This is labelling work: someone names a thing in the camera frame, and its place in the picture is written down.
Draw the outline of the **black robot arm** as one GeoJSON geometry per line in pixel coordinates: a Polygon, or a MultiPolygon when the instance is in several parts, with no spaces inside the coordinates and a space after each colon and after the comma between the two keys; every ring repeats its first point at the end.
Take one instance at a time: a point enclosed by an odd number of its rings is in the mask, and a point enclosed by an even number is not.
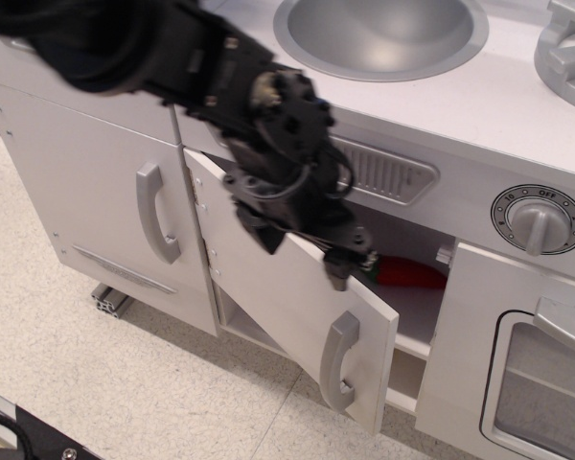
{"type": "Polygon", "coordinates": [[[26,40],[71,86],[144,91],[215,127],[236,160],[223,178],[244,229],[273,253],[288,233],[324,254],[337,290],[376,256],[345,205],[351,164],[330,105],[300,70],[196,1],[0,1],[0,35],[26,40]]]}

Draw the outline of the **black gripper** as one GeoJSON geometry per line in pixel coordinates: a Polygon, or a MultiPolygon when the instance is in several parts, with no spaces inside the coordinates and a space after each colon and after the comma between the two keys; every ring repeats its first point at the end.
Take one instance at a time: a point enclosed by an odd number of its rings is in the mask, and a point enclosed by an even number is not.
{"type": "Polygon", "coordinates": [[[351,165],[329,139],[298,164],[271,150],[257,152],[242,140],[226,140],[236,166],[222,184],[232,195],[241,226],[273,255],[286,233],[293,233],[326,252],[326,274],[333,288],[345,291],[348,279],[372,253],[372,237],[345,204],[353,180],[339,184],[351,165]]]}

